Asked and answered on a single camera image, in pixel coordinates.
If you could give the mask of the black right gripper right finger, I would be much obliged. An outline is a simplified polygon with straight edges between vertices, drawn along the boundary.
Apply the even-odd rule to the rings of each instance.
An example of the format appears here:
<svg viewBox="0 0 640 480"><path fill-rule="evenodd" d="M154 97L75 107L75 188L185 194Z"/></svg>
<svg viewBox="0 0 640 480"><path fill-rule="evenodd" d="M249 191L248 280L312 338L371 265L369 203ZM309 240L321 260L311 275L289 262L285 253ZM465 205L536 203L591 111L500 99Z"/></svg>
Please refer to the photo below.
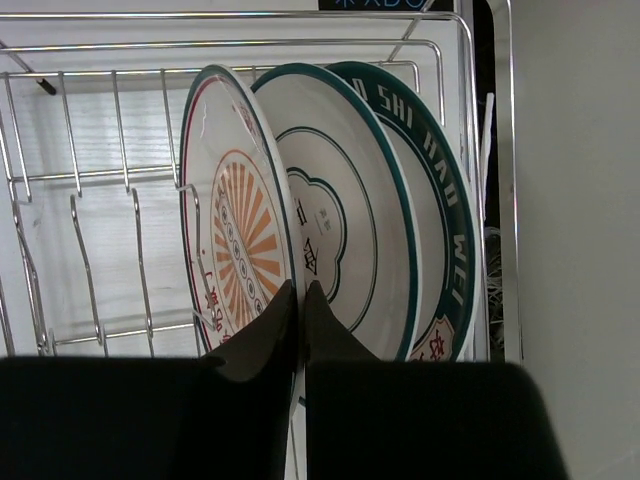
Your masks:
<svg viewBox="0 0 640 480"><path fill-rule="evenodd" d="M383 361L306 294L311 479L564 479L542 396L510 363Z"/></svg>

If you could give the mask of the white plate with green rings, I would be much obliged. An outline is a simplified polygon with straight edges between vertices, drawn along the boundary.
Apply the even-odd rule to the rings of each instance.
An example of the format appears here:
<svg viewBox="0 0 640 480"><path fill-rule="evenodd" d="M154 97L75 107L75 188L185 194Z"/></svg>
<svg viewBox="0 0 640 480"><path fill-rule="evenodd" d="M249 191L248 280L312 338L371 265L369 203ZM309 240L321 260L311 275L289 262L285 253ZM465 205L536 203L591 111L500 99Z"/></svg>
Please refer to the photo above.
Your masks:
<svg viewBox="0 0 640 480"><path fill-rule="evenodd" d="M423 290L416 212L395 147L352 83L289 63L252 90L285 166L307 282L375 356L408 358Z"/></svg>

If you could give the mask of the white plate with orange sunburst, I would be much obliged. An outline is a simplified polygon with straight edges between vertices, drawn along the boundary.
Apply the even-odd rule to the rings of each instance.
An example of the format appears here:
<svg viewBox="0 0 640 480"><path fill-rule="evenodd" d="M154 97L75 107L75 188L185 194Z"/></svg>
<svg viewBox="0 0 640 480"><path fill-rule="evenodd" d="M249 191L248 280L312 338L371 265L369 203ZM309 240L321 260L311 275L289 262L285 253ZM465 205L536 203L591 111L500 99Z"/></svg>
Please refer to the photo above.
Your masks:
<svg viewBox="0 0 640 480"><path fill-rule="evenodd" d="M300 233L276 140L249 86L209 65L182 118L180 218L195 318L213 350L264 312L281 285L304 287Z"/></svg>

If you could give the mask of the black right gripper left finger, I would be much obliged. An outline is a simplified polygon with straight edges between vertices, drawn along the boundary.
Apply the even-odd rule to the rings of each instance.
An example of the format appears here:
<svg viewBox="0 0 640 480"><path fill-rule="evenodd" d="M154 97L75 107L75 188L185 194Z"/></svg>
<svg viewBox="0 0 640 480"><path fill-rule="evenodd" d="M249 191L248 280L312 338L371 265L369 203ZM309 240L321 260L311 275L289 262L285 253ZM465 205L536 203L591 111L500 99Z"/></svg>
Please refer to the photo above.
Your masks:
<svg viewBox="0 0 640 480"><path fill-rule="evenodd" d="M5 479L281 479L295 289L200 358L6 358Z"/></svg>

